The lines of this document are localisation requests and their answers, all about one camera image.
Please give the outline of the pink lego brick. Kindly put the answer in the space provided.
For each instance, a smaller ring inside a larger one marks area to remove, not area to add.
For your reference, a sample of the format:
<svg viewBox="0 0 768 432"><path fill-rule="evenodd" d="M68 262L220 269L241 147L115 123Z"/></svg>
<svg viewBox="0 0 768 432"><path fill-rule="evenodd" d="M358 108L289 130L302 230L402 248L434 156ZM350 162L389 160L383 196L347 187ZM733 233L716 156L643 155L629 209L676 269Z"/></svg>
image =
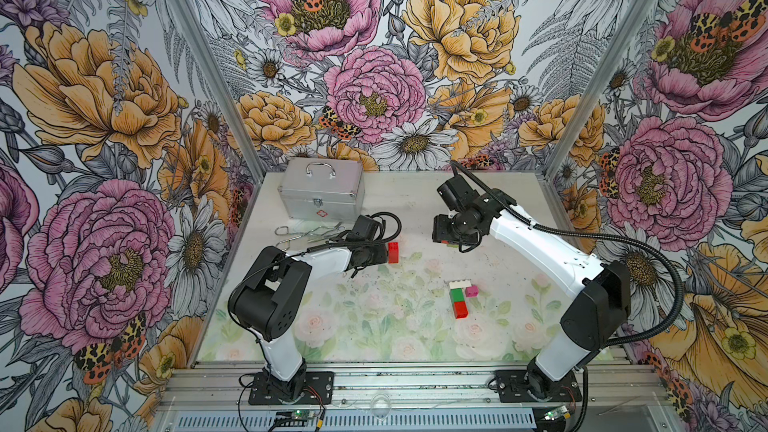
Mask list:
<svg viewBox="0 0 768 432"><path fill-rule="evenodd" d="M479 288L475 285L471 285L467 287L464 292L467 298L477 297L479 295Z"/></svg>

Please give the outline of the green lego brick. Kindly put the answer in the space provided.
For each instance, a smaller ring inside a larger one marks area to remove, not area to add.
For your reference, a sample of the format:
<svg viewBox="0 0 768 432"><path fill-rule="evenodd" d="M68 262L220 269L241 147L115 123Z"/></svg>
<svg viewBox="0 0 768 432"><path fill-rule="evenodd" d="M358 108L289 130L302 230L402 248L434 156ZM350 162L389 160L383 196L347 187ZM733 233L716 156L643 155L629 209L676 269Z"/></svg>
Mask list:
<svg viewBox="0 0 768 432"><path fill-rule="evenodd" d="M450 290L450 300L452 303L464 302L466 300L464 290L461 288L453 288Z"/></svg>

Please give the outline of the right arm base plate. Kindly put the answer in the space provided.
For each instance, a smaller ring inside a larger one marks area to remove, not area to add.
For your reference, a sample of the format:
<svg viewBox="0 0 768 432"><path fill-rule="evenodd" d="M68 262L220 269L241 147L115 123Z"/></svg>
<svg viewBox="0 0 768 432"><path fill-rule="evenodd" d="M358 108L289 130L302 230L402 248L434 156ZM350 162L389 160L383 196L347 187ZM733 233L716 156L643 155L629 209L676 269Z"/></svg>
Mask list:
<svg viewBox="0 0 768 432"><path fill-rule="evenodd" d="M488 388L498 394L502 403L576 403L582 391L573 372L560 381L531 374L522 369L501 369L494 372Z"/></svg>

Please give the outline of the red tall lego brick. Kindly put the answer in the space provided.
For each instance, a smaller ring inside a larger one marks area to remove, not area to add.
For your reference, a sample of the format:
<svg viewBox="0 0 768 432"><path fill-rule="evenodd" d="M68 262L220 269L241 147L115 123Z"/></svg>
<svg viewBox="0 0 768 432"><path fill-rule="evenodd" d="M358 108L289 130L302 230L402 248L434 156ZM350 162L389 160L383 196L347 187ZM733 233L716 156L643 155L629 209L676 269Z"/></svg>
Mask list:
<svg viewBox="0 0 768 432"><path fill-rule="evenodd" d="M454 317L457 320L467 318L469 316L469 310L465 301L457 301L452 303Z"/></svg>

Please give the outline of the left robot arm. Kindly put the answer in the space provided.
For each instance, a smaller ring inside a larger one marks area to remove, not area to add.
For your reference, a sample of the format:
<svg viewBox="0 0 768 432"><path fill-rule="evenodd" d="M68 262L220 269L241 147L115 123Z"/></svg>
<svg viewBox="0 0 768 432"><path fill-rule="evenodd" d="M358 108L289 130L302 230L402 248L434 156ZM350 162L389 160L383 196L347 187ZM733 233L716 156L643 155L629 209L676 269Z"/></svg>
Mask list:
<svg viewBox="0 0 768 432"><path fill-rule="evenodd" d="M267 399L296 403L311 393L307 361L292 331L312 281L348 272L355 277L398 257L392 249L402 222L391 212L360 215L350 230L302 252L265 247L230 293L233 322L256 339L265 359L251 389Z"/></svg>

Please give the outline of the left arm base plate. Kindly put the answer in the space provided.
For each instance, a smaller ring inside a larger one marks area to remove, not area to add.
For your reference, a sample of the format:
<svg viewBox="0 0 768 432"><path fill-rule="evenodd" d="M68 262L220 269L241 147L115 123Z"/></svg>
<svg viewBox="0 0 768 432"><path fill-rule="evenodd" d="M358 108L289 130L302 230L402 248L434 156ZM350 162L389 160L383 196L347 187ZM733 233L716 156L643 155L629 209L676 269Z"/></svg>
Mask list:
<svg viewBox="0 0 768 432"><path fill-rule="evenodd" d="M300 373L294 380L283 382L261 371L250 386L251 406L330 405L334 393L335 374L330 371Z"/></svg>

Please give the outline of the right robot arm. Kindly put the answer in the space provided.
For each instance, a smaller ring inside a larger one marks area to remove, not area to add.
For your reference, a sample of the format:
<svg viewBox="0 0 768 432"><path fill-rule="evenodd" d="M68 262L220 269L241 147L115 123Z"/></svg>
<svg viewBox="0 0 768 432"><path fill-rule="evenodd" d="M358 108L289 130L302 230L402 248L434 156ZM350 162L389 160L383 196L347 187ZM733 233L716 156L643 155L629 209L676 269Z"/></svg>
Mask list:
<svg viewBox="0 0 768 432"><path fill-rule="evenodd" d="M467 253L490 236L538 267L569 300L551 341L529 362L528 394L535 400L554 397L563 380L608 347L631 310L630 272L617 261L606 262L565 241L566 232L548 229L499 189L476 191L455 175L437 188L451 211L434 218L432 240Z"/></svg>

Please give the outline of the red square lego brick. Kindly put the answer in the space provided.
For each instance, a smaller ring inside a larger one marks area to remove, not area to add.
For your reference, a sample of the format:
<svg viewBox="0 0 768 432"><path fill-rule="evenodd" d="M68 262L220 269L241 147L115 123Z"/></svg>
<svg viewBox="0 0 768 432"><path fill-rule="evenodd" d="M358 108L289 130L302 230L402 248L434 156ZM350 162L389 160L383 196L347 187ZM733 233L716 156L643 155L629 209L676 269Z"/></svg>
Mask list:
<svg viewBox="0 0 768 432"><path fill-rule="evenodd" d="M388 251L388 263L398 264L400 261L399 244L397 242L389 242L387 244L387 251Z"/></svg>

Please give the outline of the white long lego brick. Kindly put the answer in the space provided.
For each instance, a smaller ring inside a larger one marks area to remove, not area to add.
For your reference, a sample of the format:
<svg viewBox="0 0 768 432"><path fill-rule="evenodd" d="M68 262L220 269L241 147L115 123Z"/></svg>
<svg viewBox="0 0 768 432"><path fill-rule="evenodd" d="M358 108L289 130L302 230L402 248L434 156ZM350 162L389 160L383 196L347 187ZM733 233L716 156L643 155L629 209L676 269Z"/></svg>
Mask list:
<svg viewBox="0 0 768 432"><path fill-rule="evenodd" d="M463 279L463 280L449 281L448 282L448 286L449 286L450 289L462 289L462 290L464 290L464 289L466 289L468 287L471 287L472 283L471 283L470 280Z"/></svg>

